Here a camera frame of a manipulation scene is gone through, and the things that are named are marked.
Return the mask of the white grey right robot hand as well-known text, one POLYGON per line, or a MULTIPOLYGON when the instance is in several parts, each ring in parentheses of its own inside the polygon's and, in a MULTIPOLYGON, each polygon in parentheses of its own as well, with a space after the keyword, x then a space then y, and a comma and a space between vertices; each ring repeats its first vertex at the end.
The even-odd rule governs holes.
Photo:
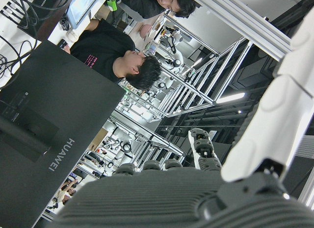
POLYGON ((313 212, 282 182, 314 114, 314 13, 247 116, 224 164, 203 131, 190 131, 195 167, 122 165, 86 184, 52 228, 311 228, 313 212))

